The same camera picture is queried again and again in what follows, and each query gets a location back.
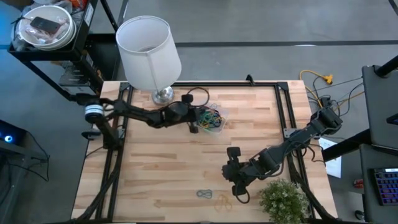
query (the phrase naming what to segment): blue light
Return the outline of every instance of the blue light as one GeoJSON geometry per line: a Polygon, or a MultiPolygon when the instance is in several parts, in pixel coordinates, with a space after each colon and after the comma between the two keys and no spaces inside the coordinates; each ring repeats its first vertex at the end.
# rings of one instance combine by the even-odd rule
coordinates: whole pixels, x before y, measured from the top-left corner
{"type": "Polygon", "coordinates": [[[12,142],[12,136],[6,136],[6,137],[4,137],[4,140],[5,140],[5,142],[10,143],[10,142],[12,142]]]}

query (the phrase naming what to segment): keyboard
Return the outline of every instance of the keyboard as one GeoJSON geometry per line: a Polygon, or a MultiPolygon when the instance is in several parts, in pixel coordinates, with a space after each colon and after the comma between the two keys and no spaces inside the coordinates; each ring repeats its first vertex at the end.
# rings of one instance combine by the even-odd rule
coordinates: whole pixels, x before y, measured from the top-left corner
{"type": "Polygon", "coordinates": [[[371,169],[379,204],[398,205],[398,168],[371,169]]]}

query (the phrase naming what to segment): lamp base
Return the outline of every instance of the lamp base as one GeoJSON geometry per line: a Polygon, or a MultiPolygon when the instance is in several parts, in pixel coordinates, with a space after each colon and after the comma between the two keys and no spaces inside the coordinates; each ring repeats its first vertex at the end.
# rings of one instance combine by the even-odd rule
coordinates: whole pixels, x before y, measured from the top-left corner
{"type": "Polygon", "coordinates": [[[173,99],[174,91],[170,86],[163,90],[152,92],[152,100],[157,105],[167,105],[171,103],[173,99]]]}

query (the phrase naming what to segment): plastic container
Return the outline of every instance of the plastic container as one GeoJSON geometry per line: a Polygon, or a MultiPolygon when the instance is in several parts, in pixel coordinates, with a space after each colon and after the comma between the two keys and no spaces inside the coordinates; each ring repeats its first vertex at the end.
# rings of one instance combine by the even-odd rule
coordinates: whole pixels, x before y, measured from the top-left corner
{"type": "Polygon", "coordinates": [[[72,35],[74,33],[75,25],[73,23],[73,19],[72,19],[71,15],[68,13],[68,11],[66,11],[63,8],[58,7],[58,6],[40,6],[40,7],[37,7],[35,9],[32,9],[31,11],[29,11],[24,17],[28,18],[28,19],[21,19],[21,21],[19,23],[18,29],[21,30],[20,37],[27,43],[29,43],[37,48],[45,48],[45,49],[49,49],[49,50],[55,50],[57,48],[63,47],[72,38],[72,35]],[[54,22],[57,22],[58,16],[66,17],[66,18],[68,18],[68,21],[69,21],[68,31],[55,42],[52,42],[50,44],[39,44],[39,43],[37,43],[37,41],[35,40],[34,37],[27,34],[24,30],[24,27],[30,23],[30,20],[28,20],[28,19],[34,19],[37,16],[44,18],[44,19],[54,21],[54,22]]]}
{"type": "Polygon", "coordinates": [[[128,82],[139,90],[163,90],[181,74],[181,61],[169,24],[154,16],[123,23],[116,33],[128,82]]]}
{"type": "Polygon", "coordinates": [[[207,133],[220,134],[228,121],[228,110],[216,104],[207,104],[206,107],[206,112],[201,113],[197,121],[198,127],[207,133]]]}

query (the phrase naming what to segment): pile of rubber bands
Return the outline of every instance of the pile of rubber bands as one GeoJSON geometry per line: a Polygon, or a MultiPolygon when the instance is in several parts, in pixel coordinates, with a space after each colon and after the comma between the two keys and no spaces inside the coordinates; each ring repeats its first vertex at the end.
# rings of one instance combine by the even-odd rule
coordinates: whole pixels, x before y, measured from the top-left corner
{"type": "Polygon", "coordinates": [[[212,129],[219,128],[222,123],[224,117],[220,115],[220,112],[217,109],[216,104],[212,104],[210,107],[202,106],[202,110],[200,113],[200,119],[198,120],[198,125],[201,128],[212,129]]]}

